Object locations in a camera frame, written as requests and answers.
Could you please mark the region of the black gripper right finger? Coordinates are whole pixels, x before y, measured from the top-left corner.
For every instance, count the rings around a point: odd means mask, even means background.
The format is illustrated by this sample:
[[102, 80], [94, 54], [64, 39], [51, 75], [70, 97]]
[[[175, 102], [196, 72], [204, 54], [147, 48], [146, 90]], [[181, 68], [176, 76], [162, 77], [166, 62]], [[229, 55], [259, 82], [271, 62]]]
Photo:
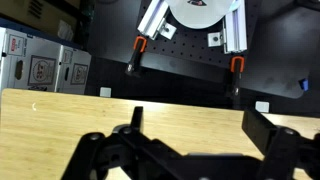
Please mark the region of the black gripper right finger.
[[242, 130], [264, 155], [258, 180], [293, 180], [294, 170], [303, 169], [320, 180], [320, 134], [312, 139], [292, 128], [274, 125], [255, 109], [244, 111]]

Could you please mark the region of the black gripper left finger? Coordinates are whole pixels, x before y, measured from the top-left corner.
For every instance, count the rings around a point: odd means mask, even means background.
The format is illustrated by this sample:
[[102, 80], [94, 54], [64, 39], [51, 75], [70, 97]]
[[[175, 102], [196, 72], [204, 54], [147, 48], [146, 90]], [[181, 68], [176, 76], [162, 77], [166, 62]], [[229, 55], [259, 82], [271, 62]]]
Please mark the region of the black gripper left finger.
[[106, 137], [92, 132], [83, 135], [61, 180], [105, 180], [120, 168], [131, 180], [181, 180], [182, 156], [160, 140], [142, 133], [143, 108], [134, 108], [128, 125], [116, 126]]

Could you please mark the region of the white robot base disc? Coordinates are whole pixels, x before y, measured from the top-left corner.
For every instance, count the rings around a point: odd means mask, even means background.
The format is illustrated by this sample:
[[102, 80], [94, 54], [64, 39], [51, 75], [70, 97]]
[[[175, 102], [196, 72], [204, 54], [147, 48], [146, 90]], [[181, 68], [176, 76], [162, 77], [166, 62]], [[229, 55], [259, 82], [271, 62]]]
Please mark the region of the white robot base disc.
[[165, 0], [173, 17], [191, 29], [208, 28], [236, 10], [240, 0]]

